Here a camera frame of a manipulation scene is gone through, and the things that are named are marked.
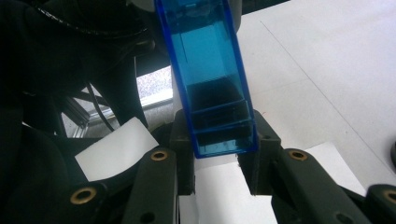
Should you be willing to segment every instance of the blue translucent container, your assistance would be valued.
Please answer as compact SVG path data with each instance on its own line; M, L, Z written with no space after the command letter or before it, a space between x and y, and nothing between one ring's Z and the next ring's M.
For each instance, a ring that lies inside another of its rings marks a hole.
M227 0L156 0L196 158L257 149Z

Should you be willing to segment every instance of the blue object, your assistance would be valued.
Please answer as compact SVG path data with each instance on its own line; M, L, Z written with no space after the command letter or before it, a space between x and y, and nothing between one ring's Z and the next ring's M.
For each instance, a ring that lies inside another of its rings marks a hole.
M256 124L227 0L156 0L195 157L257 149Z

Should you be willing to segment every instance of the wire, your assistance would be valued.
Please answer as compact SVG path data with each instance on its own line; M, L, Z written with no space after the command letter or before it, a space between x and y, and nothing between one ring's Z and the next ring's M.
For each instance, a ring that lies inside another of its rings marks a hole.
M95 107L95 110L98 113L99 117L102 119L103 123L107 126L107 128L111 132L114 132L114 128L111 127L111 124L108 122L108 120L103 115L102 110L99 108L99 104L98 104L98 101L96 99L95 94L93 93L93 89L92 89L91 83L89 81L85 81L85 85L87 86L88 93L90 94L90 96L92 98L93 106Z

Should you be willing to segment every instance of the blue plastic box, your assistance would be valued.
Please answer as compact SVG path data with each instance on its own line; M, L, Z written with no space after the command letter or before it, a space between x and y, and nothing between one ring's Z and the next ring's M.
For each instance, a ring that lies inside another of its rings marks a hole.
M156 0L195 157L257 149L256 125L227 0Z

